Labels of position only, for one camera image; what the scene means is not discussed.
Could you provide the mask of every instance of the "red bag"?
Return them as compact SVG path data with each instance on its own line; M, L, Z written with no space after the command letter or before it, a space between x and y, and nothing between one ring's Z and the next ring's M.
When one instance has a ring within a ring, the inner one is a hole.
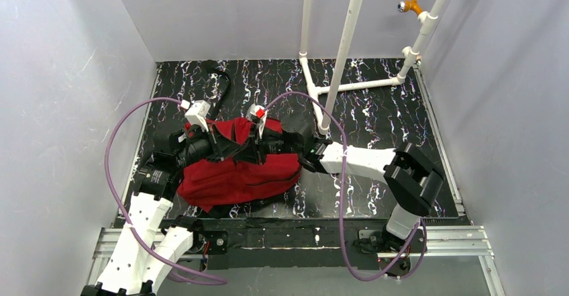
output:
M243 144L252 122L244 117L213 122L226 137ZM235 138L232 130L235 127ZM267 119L265 127L282 132L280 122ZM184 168L184 181L178 194L190 205L206 212L216 205L228 205L265 199L290 189L300 177L301 166L296 154L268 155L263 165L232 158L212 163L201 160Z

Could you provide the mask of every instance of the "white wall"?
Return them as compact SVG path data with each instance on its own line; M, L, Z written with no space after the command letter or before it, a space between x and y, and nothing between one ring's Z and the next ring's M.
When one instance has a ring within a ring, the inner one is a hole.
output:
M451 0L423 56L467 214L508 295L567 295L569 0Z
M351 57L402 57L419 34L402 0L364 0ZM430 9L435 0L419 0ZM298 58L303 0L123 0L155 61ZM313 0L309 57L335 58L350 0Z
M116 212L104 145L155 64L121 0L0 0L2 295L79 295ZM144 112L112 154L124 188Z

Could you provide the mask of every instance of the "marble pattern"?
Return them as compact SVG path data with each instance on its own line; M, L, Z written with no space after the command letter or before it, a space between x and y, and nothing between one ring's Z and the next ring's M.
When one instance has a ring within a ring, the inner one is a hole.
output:
M237 60L219 61L219 69L232 77L231 91L222 105L218 119L243 116L251 103L266 105L285 91L306 92L298 60ZM334 60L310 60L309 66L316 85L328 85ZM399 59L349 59L342 83L394 77L403 64ZM189 101L205 99L215 105L226 80L208 75L203 64L163 62L158 67L154 97L174 97ZM400 87L381 87L348 91L338 95L333 111L343 125L348 142L357 147L392 148L412 142L420 145L428 157L442 167L441 157L431 131L423 99L413 71ZM326 96L319 98L325 103ZM290 96L272 109L271 117L282 117L302 111L313 115L312 106L302 97ZM183 113L172 103L153 104L142 138L138 157L152 149L152 136L157 128L169 134L184 123ZM331 127L328 134L339 141L340 132ZM346 217L388 218L396 205L389 188L363 177L348 177ZM338 217L340 181L333 175L313 174L303 170L301 180L286 193L265 200L228 207L228 217ZM198 207L187 205L176 196L168 218L178 214L204 216ZM448 184L441 190L432 217L456 217L458 214Z

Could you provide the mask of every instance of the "pvc pipe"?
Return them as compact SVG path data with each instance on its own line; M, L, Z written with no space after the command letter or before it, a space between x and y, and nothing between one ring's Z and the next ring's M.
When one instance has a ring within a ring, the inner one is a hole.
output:
M338 56L336 57L336 63L334 66L334 73L332 74L332 80L330 82L329 95L326 99L325 108L328 111L333 111L336 95L338 94L338 87L340 86L342 75L344 74L346 57L350 50L350 44L352 43L352 37L354 36L354 30L356 29L356 23L358 22L362 2L363 0L350 0L350 5L348 6L346 21L344 22L344 30L342 31L342 38L340 39L340 47L338 48ZM330 117L326 115L324 116L322 125L319 126L320 134L326 134L329 127Z
M399 80L397 80L396 77L393 77L389 79L364 81L361 83L348 83L347 85L340 85L338 87L338 91L350 91L350 90L383 87L383 86L397 86L397 85L399 85ZM322 95L324 93L328 93L330 91L330 87L316 87L316 91L318 95Z
M301 67L303 69L304 78L306 79L306 92L308 96L318 100L318 91L316 90L317 87L314 85L312 81L312 76L310 75L310 70L308 69L308 59L306 57L300 58L299 61L301 62ZM314 108L314 117L316 117L316 122L318 123L318 128L322 126L322 110L316 103L312 102L312 108Z
M409 51L408 55L405 56L405 62L403 63L403 67L401 67L401 70L397 74L397 79L399 80L400 83L405 82L405 77L407 76L407 72L409 72L409 69L413 66L413 64L417 60L419 53L423 51L423 48L425 47L425 44L427 43L430 34L432 33L437 24L439 14L447 1L448 0L435 0L435 3L433 4L433 9L427 14L427 17L422 22L423 25L421 26L419 36L417 36L417 39L412 49Z
M310 6L312 0L304 0L303 5L303 23L301 30L301 50L299 52L300 57L306 57L307 47L308 47L308 28L310 26Z

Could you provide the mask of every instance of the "pipe elbow joint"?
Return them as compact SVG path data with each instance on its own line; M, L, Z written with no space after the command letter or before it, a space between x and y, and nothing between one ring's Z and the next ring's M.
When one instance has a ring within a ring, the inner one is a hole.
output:
M406 0L401 1L397 5L397 11L403 13L408 11L413 11L417 16L423 12L423 9L417 3L417 0Z

